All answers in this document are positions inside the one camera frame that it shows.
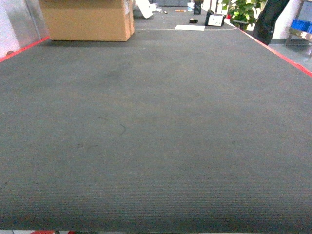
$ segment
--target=table surface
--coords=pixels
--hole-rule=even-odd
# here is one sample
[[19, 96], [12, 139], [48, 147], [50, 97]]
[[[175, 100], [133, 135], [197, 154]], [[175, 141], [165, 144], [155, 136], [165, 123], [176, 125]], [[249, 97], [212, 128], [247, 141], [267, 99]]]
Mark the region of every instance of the table surface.
[[164, 9], [0, 63], [0, 229], [312, 230], [312, 78]]

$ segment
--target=white paper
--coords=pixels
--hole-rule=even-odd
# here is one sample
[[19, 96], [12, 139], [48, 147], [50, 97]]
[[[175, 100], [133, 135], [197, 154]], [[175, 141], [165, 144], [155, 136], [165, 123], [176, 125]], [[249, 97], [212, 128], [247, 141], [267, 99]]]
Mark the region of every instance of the white paper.
[[153, 4], [151, 4], [150, 5], [150, 9], [151, 9], [151, 11], [156, 11], [156, 4], [155, 3], [153, 3]]
[[190, 30], [190, 31], [204, 31], [205, 26], [196, 26], [196, 25], [177, 25], [176, 30]]
[[151, 4], [148, 0], [136, 0], [138, 7], [140, 8], [144, 18], [149, 18], [153, 15], [153, 12], [150, 8]]
[[221, 26], [223, 21], [223, 16], [210, 15], [208, 25], [209, 26]]

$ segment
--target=red tape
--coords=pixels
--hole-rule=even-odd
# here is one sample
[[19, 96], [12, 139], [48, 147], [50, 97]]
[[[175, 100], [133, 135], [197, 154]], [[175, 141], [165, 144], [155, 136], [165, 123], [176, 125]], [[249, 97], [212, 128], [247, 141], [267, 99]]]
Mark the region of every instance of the red tape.
[[268, 47], [266, 44], [260, 42], [259, 40], [257, 40], [256, 38], [253, 38], [252, 36], [250, 36], [248, 33], [244, 32], [243, 30], [241, 30], [244, 34], [246, 34], [247, 36], [249, 36], [251, 39], [253, 39], [254, 41], [258, 42], [260, 45], [262, 45], [263, 47], [267, 48], [268, 50], [270, 50], [272, 53], [276, 54], [277, 56], [279, 56], [281, 59], [285, 60], [287, 63], [291, 64], [292, 66], [294, 66], [295, 68], [299, 69], [300, 71], [302, 71], [303, 73], [307, 74], [308, 76], [312, 77], [312, 72], [309, 71], [307, 68], [305, 68], [304, 66], [302, 66], [299, 63], [296, 63], [294, 61], [292, 61], [290, 58], [286, 57], [285, 55], [282, 55], [280, 52], [277, 52], [276, 50]]
[[21, 53], [21, 52], [23, 52], [23, 51], [25, 51], [25, 50], [28, 50], [28, 49], [30, 49], [31, 47], [34, 47], [35, 45], [38, 45], [38, 44], [40, 44], [41, 42], [43, 42], [43, 41], [45, 41], [45, 40], [48, 40], [49, 38], [50, 38], [50, 37], [45, 37], [45, 38], [43, 38], [43, 39], [41, 39], [41, 40], [38, 40], [38, 41], [36, 41], [36, 42], [34, 42], [34, 43], [30, 44], [30, 45], [27, 45], [26, 47], [24, 47], [24, 48], [22, 48], [22, 49], [20, 49], [20, 50], [17, 50], [17, 51], [15, 51], [15, 52], [11, 53], [10, 55], [4, 56], [4, 57], [0, 58], [0, 62], [3, 62], [3, 61], [5, 61], [5, 60], [7, 60], [7, 59], [9, 59], [9, 58], [11, 58], [11, 57], [13, 57], [13, 56], [15, 56], [15, 55]]
[[54, 231], [34, 231], [30, 234], [53, 234]]

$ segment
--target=black device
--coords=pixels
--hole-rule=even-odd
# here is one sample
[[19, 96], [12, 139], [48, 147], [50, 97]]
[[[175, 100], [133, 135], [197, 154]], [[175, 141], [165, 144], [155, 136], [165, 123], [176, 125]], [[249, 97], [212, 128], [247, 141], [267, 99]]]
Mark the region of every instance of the black device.
[[190, 19], [190, 23], [198, 23], [198, 20], [197, 20], [197, 19], [191, 18], [191, 19]]
[[205, 26], [223, 26], [225, 16], [222, 14], [215, 14], [212, 10], [207, 11]]
[[194, 0], [194, 15], [201, 14], [201, 5], [203, 2], [204, 0]]

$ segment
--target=floor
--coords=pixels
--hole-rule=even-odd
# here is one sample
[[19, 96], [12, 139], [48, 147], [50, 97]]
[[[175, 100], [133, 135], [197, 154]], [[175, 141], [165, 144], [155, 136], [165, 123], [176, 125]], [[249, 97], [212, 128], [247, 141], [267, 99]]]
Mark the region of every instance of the floor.
[[269, 46], [295, 61], [296, 63], [301, 64], [308, 70], [312, 71], [312, 56], [307, 54], [307, 51], [311, 45], [301, 44], [286, 46], [284, 44], [271, 44]]

